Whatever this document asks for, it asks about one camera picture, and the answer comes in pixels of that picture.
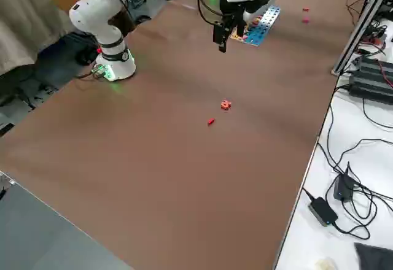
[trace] power adapter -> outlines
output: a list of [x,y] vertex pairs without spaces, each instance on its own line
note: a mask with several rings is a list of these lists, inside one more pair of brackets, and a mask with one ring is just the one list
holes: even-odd
[[311,195],[305,188],[302,188],[305,193],[308,195],[310,198],[311,202],[308,205],[308,208],[310,209],[311,213],[317,218],[319,223],[321,223],[322,226],[327,227],[330,224],[336,222],[338,219],[338,216],[336,212],[329,206],[327,201],[325,201],[323,198],[318,197],[315,198],[314,196]]
[[334,184],[334,198],[345,203],[352,200],[354,184],[354,179],[347,174],[339,175]]

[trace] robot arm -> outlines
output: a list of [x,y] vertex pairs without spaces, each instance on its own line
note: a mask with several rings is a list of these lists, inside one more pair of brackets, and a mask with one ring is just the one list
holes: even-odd
[[226,52],[227,40],[235,27],[237,35],[243,36],[245,26],[273,4],[274,0],[220,0],[222,19],[214,24],[213,30],[213,41],[219,50]]
[[96,63],[104,68],[110,81],[125,79],[135,72],[134,59],[123,40],[122,32],[108,24],[126,0],[80,0],[69,11],[74,26],[95,36],[101,47]]

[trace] red wire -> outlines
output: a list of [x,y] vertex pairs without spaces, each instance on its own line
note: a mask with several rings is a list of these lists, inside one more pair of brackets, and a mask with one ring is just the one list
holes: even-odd
[[391,81],[389,81],[389,79],[386,77],[385,71],[382,68],[382,64],[379,60],[376,60],[379,64],[379,68],[381,69],[381,74],[383,75],[383,78],[385,79],[386,83],[389,84],[390,87],[393,88],[393,83]]

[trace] beige curtain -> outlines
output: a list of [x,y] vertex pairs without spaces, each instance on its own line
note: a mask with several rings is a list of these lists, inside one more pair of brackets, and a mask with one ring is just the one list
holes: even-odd
[[0,75],[34,63],[73,26],[52,0],[0,0]]

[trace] brown table surface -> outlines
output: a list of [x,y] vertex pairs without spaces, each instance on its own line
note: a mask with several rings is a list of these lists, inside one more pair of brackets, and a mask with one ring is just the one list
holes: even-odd
[[128,36],[133,78],[70,82],[0,140],[0,169],[136,270],[270,269],[351,32],[345,0],[277,0],[263,44],[226,54],[182,3],[196,6],[173,0]]

